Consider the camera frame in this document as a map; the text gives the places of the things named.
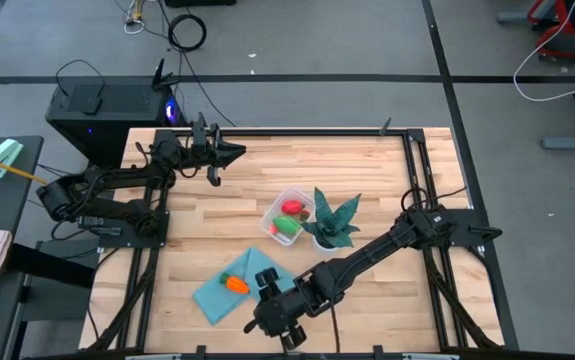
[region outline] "yellow stick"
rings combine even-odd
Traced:
[[[41,183],[41,184],[43,184],[43,185],[47,185],[47,181],[45,181],[45,180],[39,178],[38,176],[34,176],[34,175],[29,174],[29,173],[26,173],[26,172],[24,172],[24,171],[22,171],[22,170],[18,170],[18,169],[16,169],[16,168],[11,167],[11,166],[7,166],[7,165],[5,165],[5,164],[3,164],[3,163],[1,163],[1,162],[0,162],[0,168],[3,168],[3,169],[5,169],[5,170],[7,170],[7,171],[9,171],[9,172],[13,172],[13,173],[16,174],[16,175],[20,175],[20,176],[25,177],[25,178],[27,178],[27,179],[31,179],[31,180],[34,180],[34,181],[38,181],[39,183]]]

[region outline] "green object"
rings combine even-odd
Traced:
[[[296,235],[300,230],[300,223],[291,216],[279,216],[274,219],[278,231],[285,235]]]
[[[218,281],[224,285],[227,283],[227,279],[229,279],[229,274],[223,273],[222,275],[220,275],[220,279]]]
[[[360,231],[359,228],[349,225],[358,209],[360,195],[347,200],[340,205],[335,212],[332,212],[325,195],[318,188],[314,191],[316,201],[316,221],[302,223],[303,229],[316,237],[316,241],[331,247],[345,247],[354,244],[349,237],[352,232]]]

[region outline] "white pot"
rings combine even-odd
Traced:
[[[318,243],[318,241],[316,241],[316,237],[314,235],[311,236],[311,240],[314,243],[314,250],[316,250],[321,255],[331,255],[331,254],[335,253],[336,251],[338,251],[338,248],[328,249],[326,247],[323,247],[322,245],[320,245]]]

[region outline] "clear plastic container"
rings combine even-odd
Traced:
[[[280,196],[278,196],[278,198],[274,201],[274,203],[271,204],[271,207],[267,209],[267,211],[265,212],[265,215],[263,216],[263,219],[260,222],[260,227],[267,235],[269,235],[272,239],[278,241],[283,246],[293,245],[294,242],[296,242],[298,236],[300,236],[300,234],[303,232],[303,229],[300,228],[300,230],[298,230],[298,232],[295,235],[290,237],[289,235],[281,233],[274,235],[269,231],[269,227],[274,223],[273,222],[274,218],[285,215],[280,210],[280,208],[285,201],[289,200],[298,200],[303,204],[305,204],[305,210],[309,211],[309,218],[307,218],[307,221],[311,220],[311,218],[314,216],[314,211],[316,209],[316,203],[314,202],[314,199],[307,196],[307,194],[302,192],[302,190],[300,189],[289,188],[285,190],[282,194],[280,194]]]

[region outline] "gray floor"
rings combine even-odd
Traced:
[[[527,26],[498,26],[494,16],[526,4],[433,0],[452,75],[513,74],[533,50],[535,35]],[[420,1],[239,0],[236,6],[193,12],[209,31],[204,47],[189,55],[199,74],[438,74]],[[160,31],[156,4],[146,3],[144,14],[148,28]],[[195,29],[183,30],[196,35]],[[149,75],[163,56],[169,71],[178,66],[178,55],[167,49],[153,35],[125,35],[111,0],[7,0],[0,14],[0,76],[53,76],[75,58],[105,75]],[[91,71],[76,65],[65,73]],[[523,74],[570,75],[575,67],[533,61]],[[440,84],[204,86],[239,125],[377,126],[390,116],[392,126],[452,124]],[[44,121],[54,87],[0,85],[0,136],[42,135],[41,163],[80,170],[85,159]],[[550,96],[573,87],[525,89]],[[497,248],[520,346],[575,353],[575,152],[539,146],[543,136],[575,136],[575,102],[530,103],[507,84],[455,89],[489,218],[505,231]],[[224,124],[196,85],[183,84],[181,90],[188,114],[203,111],[208,121]],[[45,240],[52,225],[42,209],[28,204],[18,237],[26,244]],[[73,351],[81,325],[32,326],[24,354]]]

